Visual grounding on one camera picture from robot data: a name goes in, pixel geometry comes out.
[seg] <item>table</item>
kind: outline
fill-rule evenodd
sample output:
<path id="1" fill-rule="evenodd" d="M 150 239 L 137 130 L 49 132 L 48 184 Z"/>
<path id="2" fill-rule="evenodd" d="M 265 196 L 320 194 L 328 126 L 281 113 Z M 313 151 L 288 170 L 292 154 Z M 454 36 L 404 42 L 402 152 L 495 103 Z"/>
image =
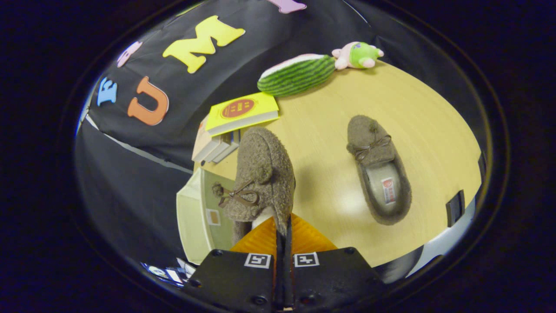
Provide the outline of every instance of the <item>table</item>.
<path id="1" fill-rule="evenodd" d="M 277 99 L 274 132 L 294 166 L 293 212 L 339 248 L 356 247 L 370 266 L 398 258 L 447 227 L 446 203 L 462 190 L 465 206 L 481 184 L 480 148 L 471 129 L 438 93 L 386 63 L 336 71 L 327 83 Z M 346 150 L 352 116 L 376 119 L 392 136 L 413 190 L 408 215 L 393 226 L 372 218 Z M 237 150 L 206 170 L 235 178 Z"/>

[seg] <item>green plush toy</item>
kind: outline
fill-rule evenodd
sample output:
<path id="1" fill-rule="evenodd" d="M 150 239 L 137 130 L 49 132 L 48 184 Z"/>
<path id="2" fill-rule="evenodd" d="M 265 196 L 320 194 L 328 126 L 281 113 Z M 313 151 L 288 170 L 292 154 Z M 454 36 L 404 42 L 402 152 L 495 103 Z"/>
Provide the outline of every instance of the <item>green plush toy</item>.
<path id="1" fill-rule="evenodd" d="M 296 95 L 325 82 L 334 72 L 334 62 L 328 55 L 296 56 L 262 73 L 257 87 L 275 97 Z"/>
<path id="2" fill-rule="evenodd" d="M 348 43 L 342 49 L 334 49 L 332 55 L 337 58 L 336 69 L 338 70 L 343 70 L 346 67 L 369 69 L 375 66 L 377 58 L 384 56 L 384 52 L 365 42 L 354 41 Z"/>

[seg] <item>brown fuzzy slipper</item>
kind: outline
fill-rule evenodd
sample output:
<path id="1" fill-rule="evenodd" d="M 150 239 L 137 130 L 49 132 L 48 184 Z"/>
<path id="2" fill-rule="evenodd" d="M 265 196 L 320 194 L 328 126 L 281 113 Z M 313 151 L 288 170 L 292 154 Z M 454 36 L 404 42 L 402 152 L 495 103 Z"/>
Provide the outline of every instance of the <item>brown fuzzy slipper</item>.
<path id="1" fill-rule="evenodd" d="M 276 229 L 285 235 L 294 189 L 294 169 L 276 135 L 261 127 L 242 134 L 234 190 L 213 186 L 214 195 L 222 197 L 220 204 L 225 214 L 235 221 L 234 244 L 251 230 L 251 222 L 265 208 L 272 210 Z"/>
<path id="2" fill-rule="evenodd" d="M 347 129 L 347 150 L 358 163 L 371 214 L 380 224 L 398 223 L 411 206 L 411 186 L 391 136 L 364 115 L 351 118 Z"/>

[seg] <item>yellow letter m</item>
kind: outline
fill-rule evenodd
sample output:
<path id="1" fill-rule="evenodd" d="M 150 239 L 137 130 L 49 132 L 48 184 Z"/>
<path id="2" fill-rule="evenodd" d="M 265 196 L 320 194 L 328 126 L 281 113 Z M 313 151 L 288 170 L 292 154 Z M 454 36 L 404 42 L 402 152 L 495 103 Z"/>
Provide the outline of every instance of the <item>yellow letter m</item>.
<path id="1" fill-rule="evenodd" d="M 197 38 L 176 40 L 164 50 L 163 57 L 173 56 L 187 65 L 187 72 L 195 73 L 205 62 L 204 56 L 195 56 L 195 53 L 214 54 L 216 49 L 211 37 L 216 39 L 219 47 L 224 47 L 238 39 L 245 33 L 242 28 L 233 28 L 218 20 L 218 16 L 211 16 L 195 27 Z"/>

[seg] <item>stack of books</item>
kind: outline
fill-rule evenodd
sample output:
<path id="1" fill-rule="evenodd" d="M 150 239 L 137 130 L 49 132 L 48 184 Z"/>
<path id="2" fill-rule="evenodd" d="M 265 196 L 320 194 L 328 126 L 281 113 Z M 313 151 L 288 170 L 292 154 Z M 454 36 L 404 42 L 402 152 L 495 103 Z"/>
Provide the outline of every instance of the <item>stack of books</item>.
<path id="1" fill-rule="evenodd" d="M 195 146 L 193 147 L 192 160 L 199 163 L 202 161 L 218 163 L 230 153 L 234 152 L 240 145 L 241 130 L 237 129 L 229 133 L 211 137 L 206 131 L 206 122 L 208 118 L 209 116 L 207 115 L 201 122 L 201 125 L 199 125 Z"/>
<path id="2" fill-rule="evenodd" d="M 239 146 L 241 128 L 278 118 L 276 100 L 263 92 L 213 105 L 199 125 L 192 159 L 218 163 Z"/>

